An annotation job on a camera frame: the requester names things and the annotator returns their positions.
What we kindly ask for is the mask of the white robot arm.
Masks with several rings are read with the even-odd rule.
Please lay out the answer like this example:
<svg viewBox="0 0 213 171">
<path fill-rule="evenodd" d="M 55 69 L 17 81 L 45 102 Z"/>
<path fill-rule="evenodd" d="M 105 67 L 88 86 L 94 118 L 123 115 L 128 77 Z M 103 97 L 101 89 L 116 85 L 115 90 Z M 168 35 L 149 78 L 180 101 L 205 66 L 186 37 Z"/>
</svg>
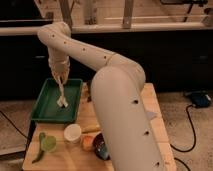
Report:
<svg viewBox="0 0 213 171">
<path fill-rule="evenodd" d="M 116 52 L 71 37 L 69 26 L 56 22 L 40 27 L 49 67 L 59 84 L 68 80 L 71 58 L 93 69 L 91 99 L 115 171 L 167 171 L 141 91 L 141 65 Z"/>
</svg>

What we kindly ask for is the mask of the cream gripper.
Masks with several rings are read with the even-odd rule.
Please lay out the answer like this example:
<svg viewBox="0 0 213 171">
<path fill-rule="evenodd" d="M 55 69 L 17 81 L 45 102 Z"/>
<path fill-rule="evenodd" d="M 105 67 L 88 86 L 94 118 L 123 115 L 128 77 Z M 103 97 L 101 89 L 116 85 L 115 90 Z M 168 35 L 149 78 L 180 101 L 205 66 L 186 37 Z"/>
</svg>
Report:
<svg viewBox="0 0 213 171">
<path fill-rule="evenodd" d="M 62 60 L 49 59 L 48 62 L 53 78 L 55 80 L 61 79 L 62 84 L 65 85 L 67 83 L 70 71 L 69 59 L 62 59 Z"/>
</svg>

